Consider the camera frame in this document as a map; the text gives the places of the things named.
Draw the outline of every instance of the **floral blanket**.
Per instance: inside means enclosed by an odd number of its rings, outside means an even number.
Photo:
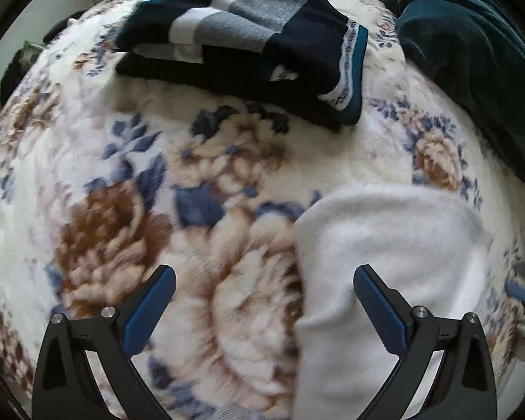
[[[253,419],[288,418],[303,314],[292,225],[339,186],[395,182],[453,191],[494,232],[476,312],[501,392],[525,344],[524,311],[503,293],[525,260],[525,187],[405,62],[381,0],[329,0],[370,31],[360,122],[339,134],[275,106],[117,77],[113,38],[138,1],[105,0],[72,23],[0,114],[0,355],[11,376],[31,394],[51,313],[116,305],[165,263],[177,293],[133,359],[161,404],[175,419],[230,402]]]

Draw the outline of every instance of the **blue leaf pattern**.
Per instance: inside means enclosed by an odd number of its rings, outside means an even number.
[[[259,195],[259,191],[256,189],[253,185],[247,185],[245,186],[245,189],[243,190],[246,197],[256,197]]]
[[[158,390],[166,389],[173,382],[167,368],[153,355],[148,358],[148,369],[152,378],[152,385]]]
[[[196,120],[192,123],[191,134],[193,136],[203,135],[204,140],[208,140],[216,135],[220,129],[221,121],[214,112],[201,109]]]
[[[134,144],[132,149],[133,152],[143,153],[146,152],[152,144],[155,142],[160,133],[155,133],[150,136],[142,137],[138,142]]]
[[[133,115],[133,117],[130,119],[130,127],[135,127],[140,123],[140,120],[142,119],[142,114],[140,112],[137,112]]]
[[[146,133],[147,130],[148,130],[147,125],[142,125],[136,128],[133,131],[132,136],[130,137],[130,140],[136,140],[137,138],[142,137]]]
[[[266,109],[263,107],[262,104],[258,102],[251,102],[247,104],[247,111],[251,114],[258,113],[261,118],[264,118],[266,116]]]
[[[237,110],[235,107],[220,106],[214,112],[214,116],[216,116],[218,121],[221,123],[224,120],[230,118],[232,115],[237,114],[237,113],[239,113],[239,110]]]
[[[0,189],[2,190],[2,200],[6,203],[12,203],[12,197],[14,194],[14,171],[10,169],[6,175],[0,179]]]
[[[415,185],[428,185],[428,180],[426,180],[426,177],[424,177],[424,174],[421,172],[414,172],[412,174],[412,183]]]
[[[92,63],[92,68],[86,74],[88,77],[101,74],[112,56],[115,37],[119,32],[118,23],[103,25],[103,28],[106,28],[107,31],[98,36],[97,42],[88,54],[88,61]]]
[[[197,188],[174,186],[177,214],[183,227],[207,225],[214,227],[224,217],[224,208],[216,199],[209,183]]]
[[[118,151],[119,151],[119,147],[117,147],[114,142],[111,142],[105,147],[105,151],[103,152],[101,159],[107,160]]]
[[[290,132],[289,118],[287,115],[278,112],[268,112],[264,119],[272,121],[272,129],[275,134],[287,134]]]
[[[382,14],[382,19],[382,22],[377,24],[379,33],[376,34],[376,41],[380,49],[390,49],[399,44],[399,38],[395,32],[395,20],[387,14]]]
[[[482,202],[484,202],[484,199],[480,195],[480,190],[478,188],[478,179],[477,178],[474,180],[473,194],[474,194],[473,206],[474,206],[474,208],[476,208],[477,210],[480,211],[480,207],[482,206]]]
[[[85,191],[89,194],[94,189],[106,189],[107,182],[102,178],[95,178],[84,185]]]
[[[323,193],[318,189],[313,190],[313,199],[309,202],[309,206],[315,205],[323,198]]]
[[[280,213],[295,221],[304,211],[304,208],[295,202],[263,202],[255,209],[255,216],[259,218],[265,213]]]
[[[175,383],[170,392],[175,400],[164,406],[167,411],[179,411],[194,420],[209,420],[216,412],[216,408],[194,397],[192,386],[187,382]]]
[[[395,105],[387,103],[384,99],[371,99],[371,105],[375,107],[379,112],[383,114],[385,118],[398,121],[399,116],[397,115]]]
[[[166,169],[165,157],[162,154],[158,154],[150,160],[148,168],[140,172],[136,179],[138,190],[144,198],[146,211],[150,211],[155,203],[155,194],[161,183],[163,183]]]
[[[59,272],[58,267],[54,262],[49,262],[45,265],[45,273],[56,297],[60,299],[60,291],[64,281],[64,276]]]
[[[126,122],[124,122],[124,121],[116,121],[113,124],[113,128],[112,128],[111,132],[117,137],[122,137],[125,129],[126,129]]]
[[[133,168],[132,164],[128,162],[126,159],[122,159],[119,163],[118,168],[113,172],[112,174],[112,180],[113,183],[119,183],[122,181],[126,181],[132,178],[133,175]]]
[[[468,177],[463,176],[461,179],[461,196],[465,198],[465,200],[469,201],[469,189],[473,187],[473,183]]]

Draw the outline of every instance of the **blue gripper pad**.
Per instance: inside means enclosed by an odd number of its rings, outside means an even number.
[[[525,288],[521,287],[517,283],[508,281],[504,286],[505,293],[510,297],[518,299],[520,302],[525,303]]]
[[[408,349],[406,326],[361,266],[354,272],[354,292],[387,352],[398,356],[405,354]]]
[[[155,325],[173,298],[176,286],[175,272],[168,267],[134,310],[122,333],[122,351],[127,358],[144,350]]]

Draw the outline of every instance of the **metal screw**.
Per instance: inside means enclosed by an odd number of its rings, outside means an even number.
[[[116,310],[112,306],[106,306],[105,308],[101,310],[101,315],[106,318],[113,317],[115,313],[116,313]]]
[[[53,324],[60,324],[60,322],[62,322],[62,318],[63,318],[63,317],[64,317],[64,316],[63,316],[62,314],[60,314],[60,313],[56,313],[56,314],[54,314],[53,317],[51,317],[51,322],[52,322]]]
[[[468,313],[467,319],[471,324],[476,324],[478,322],[478,316],[474,313]]]
[[[418,317],[426,317],[429,314],[429,311],[425,306],[415,306],[414,313]]]

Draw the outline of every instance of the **white cloth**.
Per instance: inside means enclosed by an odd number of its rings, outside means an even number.
[[[295,325],[301,359],[293,420],[354,420],[397,357],[387,353],[354,294],[354,270],[370,264],[411,306],[462,318],[479,302],[491,244],[478,215],[421,186],[349,186],[295,224],[304,288]],[[416,413],[439,365],[435,354],[407,415]]]

